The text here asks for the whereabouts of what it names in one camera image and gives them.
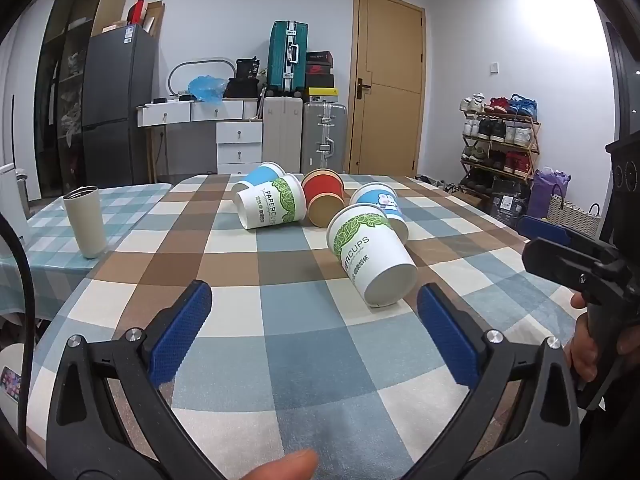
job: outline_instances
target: green suitcase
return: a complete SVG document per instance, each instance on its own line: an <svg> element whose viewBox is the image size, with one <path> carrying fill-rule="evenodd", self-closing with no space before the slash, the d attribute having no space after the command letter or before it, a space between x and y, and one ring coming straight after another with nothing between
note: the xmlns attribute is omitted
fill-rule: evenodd
<svg viewBox="0 0 640 480"><path fill-rule="evenodd" d="M271 29L267 84L269 90L301 97L305 87L308 25L275 22Z"/></svg>

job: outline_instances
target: human hand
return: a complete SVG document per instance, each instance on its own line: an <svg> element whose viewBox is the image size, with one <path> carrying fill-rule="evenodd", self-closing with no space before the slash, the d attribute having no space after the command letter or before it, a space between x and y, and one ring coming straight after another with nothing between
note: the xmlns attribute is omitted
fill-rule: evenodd
<svg viewBox="0 0 640 480"><path fill-rule="evenodd" d="M585 308L586 304L580 293L571 298L571 306ZM640 326L633 326L622 331L618 338L618 354L626 356L623 370L629 370L640 364ZM569 367L572 365L581 378L590 383L596 378L598 369L598 346L589 336L587 328L587 313L581 314L575 322L575 333L571 341L564 347Z"/></svg>
<svg viewBox="0 0 640 480"><path fill-rule="evenodd" d="M315 452L303 449L255 468L242 480L310 480L317 467Z"/></svg>

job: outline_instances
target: plaid tablecloth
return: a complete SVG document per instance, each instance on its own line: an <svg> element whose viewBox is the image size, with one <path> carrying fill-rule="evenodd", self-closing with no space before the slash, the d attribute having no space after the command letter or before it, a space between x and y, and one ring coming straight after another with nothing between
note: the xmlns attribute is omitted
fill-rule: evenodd
<svg viewBox="0 0 640 480"><path fill-rule="evenodd" d="M36 350L28 423L37 449L69 336L108 340L145 327L193 278L212 287L212 313L161 391L228 478L303 447L319 453L319 479L402 475L467 393L413 312L424 283L511 340L572 333L571 292L524 272L524 240L433 186L344 177L349 194L375 180L398 192L418 265L404 300L370 309L325 230L242 229L229 191L238 178L198 176L174 187L73 292ZM114 396L136 447L148 452L122 391Z"/></svg>
<svg viewBox="0 0 640 480"><path fill-rule="evenodd" d="M170 184L100 190L102 220L109 246L122 237L171 188ZM31 240L25 247L36 295L36 316L53 319L71 292L99 258L80 254L62 197L29 218ZM13 258L0 258L0 315L24 312L22 286Z"/></svg>

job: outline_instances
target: white paper cup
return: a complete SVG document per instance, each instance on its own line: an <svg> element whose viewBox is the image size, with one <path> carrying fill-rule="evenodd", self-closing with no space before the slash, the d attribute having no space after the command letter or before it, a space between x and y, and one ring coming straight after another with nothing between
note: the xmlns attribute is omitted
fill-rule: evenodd
<svg viewBox="0 0 640 480"><path fill-rule="evenodd" d="M340 211L326 242L369 306L387 306L414 287L418 269L379 207L354 204Z"/></svg>
<svg viewBox="0 0 640 480"><path fill-rule="evenodd" d="M393 188L382 182L369 182L353 194L350 203L377 205L389 218L389 223L402 244L409 239L409 227L398 207L398 195Z"/></svg>
<svg viewBox="0 0 640 480"><path fill-rule="evenodd" d="M245 189L234 196L234 203L245 229L295 222L306 215L302 186L292 174Z"/></svg>
<svg viewBox="0 0 640 480"><path fill-rule="evenodd" d="M231 191L239 192L250 187L259 186L265 182L272 182L283 176L285 176L285 171L275 162L263 162L240 182L236 182Z"/></svg>
<svg viewBox="0 0 640 480"><path fill-rule="evenodd" d="M98 188L79 187L63 196L62 203L82 256L88 260L98 257L107 246Z"/></svg>

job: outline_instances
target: wicker basket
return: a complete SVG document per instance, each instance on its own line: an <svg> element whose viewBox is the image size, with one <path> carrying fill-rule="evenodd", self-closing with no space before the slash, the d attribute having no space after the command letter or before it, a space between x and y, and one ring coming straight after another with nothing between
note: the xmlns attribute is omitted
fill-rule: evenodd
<svg viewBox="0 0 640 480"><path fill-rule="evenodd" d="M560 195L554 194L556 187L558 187L558 191L561 193ZM591 213L594 206L598 207L598 214L595 215ZM555 184L551 190L551 202L549 203L549 211L546 218L552 224L570 227L571 229L595 238L602 217L600 216L600 206L598 204L593 204L589 212L585 212L577 205L565 200L562 196L560 186Z"/></svg>

